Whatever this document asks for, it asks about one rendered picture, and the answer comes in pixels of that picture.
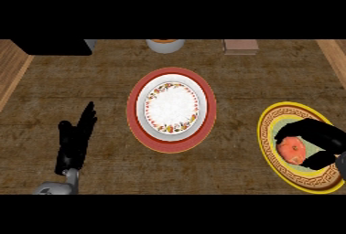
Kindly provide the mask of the white round container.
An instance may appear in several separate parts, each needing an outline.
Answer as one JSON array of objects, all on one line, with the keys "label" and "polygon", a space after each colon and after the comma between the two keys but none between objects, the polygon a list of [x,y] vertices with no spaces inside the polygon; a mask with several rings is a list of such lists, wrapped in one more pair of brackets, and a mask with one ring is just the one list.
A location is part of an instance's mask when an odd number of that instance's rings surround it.
[{"label": "white round container", "polygon": [[150,49],[161,54],[169,54],[181,50],[185,40],[184,39],[148,39]]}]

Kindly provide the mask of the brown wooden box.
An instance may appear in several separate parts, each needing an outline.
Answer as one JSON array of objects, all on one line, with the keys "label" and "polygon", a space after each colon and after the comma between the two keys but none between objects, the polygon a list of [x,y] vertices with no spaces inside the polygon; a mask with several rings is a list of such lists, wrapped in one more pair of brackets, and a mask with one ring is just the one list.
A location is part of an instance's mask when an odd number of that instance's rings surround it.
[{"label": "brown wooden box", "polygon": [[226,55],[256,55],[260,50],[256,39],[225,39],[224,51]]}]

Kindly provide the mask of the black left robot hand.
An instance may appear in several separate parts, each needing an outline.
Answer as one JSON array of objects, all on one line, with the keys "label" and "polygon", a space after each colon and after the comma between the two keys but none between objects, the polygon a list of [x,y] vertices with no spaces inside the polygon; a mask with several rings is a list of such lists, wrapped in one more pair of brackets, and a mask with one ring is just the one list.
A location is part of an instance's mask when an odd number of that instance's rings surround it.
[{"label": "black left robot hand", "polygon": [[59,150],[55,163],[55,173],[64,175],[71,168],[80,170],[85,165],[87,155],[87,141],[98,121],[95,103],[90,102],[82,113],[76,126],[70,121],[58,124],[59,130]]}]

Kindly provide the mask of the red oval placemat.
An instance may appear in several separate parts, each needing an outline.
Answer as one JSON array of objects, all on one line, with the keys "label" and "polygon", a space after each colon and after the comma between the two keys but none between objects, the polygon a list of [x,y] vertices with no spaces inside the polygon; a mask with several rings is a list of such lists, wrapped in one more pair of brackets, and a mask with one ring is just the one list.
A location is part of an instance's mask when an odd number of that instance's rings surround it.
[{"label": "red oval placemat", "polygon": [[213,89],[190,69],[161,68],[136,83],[127,100],[127,123],[138,141],[176,154],[209,136],[216,121]]}]

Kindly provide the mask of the yellow patterned plate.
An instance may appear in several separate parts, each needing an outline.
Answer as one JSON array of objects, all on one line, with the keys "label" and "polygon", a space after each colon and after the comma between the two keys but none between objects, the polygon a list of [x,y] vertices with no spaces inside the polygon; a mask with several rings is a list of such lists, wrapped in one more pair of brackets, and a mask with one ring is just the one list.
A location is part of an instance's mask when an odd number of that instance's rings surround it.
[{"label": "yellow patterned plate", "polygon": [[345,185],[336,165],[330,165],[321,170],[311,170],[300,165],[287,163],[275,149],[278,131],[289,123],[305,118],[331,124],[327,118],[302,103],[283,101],[271,105],[259,117],[259,148],[268,165],[292,186],[312,194],[329,194]]}]

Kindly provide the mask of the white floral plate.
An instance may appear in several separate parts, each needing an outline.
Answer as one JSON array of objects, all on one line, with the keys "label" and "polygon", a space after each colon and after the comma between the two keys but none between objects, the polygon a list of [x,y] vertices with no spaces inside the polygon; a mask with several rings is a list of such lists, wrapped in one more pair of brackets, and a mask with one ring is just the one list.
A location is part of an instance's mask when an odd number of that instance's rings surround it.
[{"label": "white floral plate", "polygon": [[197,82],[176,73],[148,81],[136,98],[136,119],[157,140],[178,142],[201,128],[207,117],[207,96]]}]

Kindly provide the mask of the black appliance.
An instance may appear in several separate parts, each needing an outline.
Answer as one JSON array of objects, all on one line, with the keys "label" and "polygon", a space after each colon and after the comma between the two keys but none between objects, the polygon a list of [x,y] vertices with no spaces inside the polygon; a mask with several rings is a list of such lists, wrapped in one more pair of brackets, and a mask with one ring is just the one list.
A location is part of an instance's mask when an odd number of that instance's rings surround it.
[{"label": "black appliance", "polygon": [[89,56],[96,46],[96,39],[14,39],[12,42],[36,56]]}]

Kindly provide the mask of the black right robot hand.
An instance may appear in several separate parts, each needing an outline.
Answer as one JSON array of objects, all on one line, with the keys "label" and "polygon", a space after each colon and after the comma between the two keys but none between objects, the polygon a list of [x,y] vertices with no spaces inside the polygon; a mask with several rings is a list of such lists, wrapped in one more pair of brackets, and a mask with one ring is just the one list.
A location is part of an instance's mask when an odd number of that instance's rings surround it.
[{"label": "black right robot hand", "polygon": [[275,135],[275,143],[281,144],[289,137],[300,136],[323,150],[297,164],[312,170],[336,165],[346,176],[346,132],[326,122],[305,118],[289,123]]}]

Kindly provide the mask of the orange squash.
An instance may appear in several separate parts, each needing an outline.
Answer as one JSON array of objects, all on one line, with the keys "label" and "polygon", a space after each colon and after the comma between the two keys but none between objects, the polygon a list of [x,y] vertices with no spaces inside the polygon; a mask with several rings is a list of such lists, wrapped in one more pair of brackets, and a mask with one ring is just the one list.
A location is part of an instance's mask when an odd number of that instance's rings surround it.
[{"label": "orange squash", "polygon": [[275,149],[287,163],[300,165],[305,162],[306,146],[297,137],[286,137]]}]

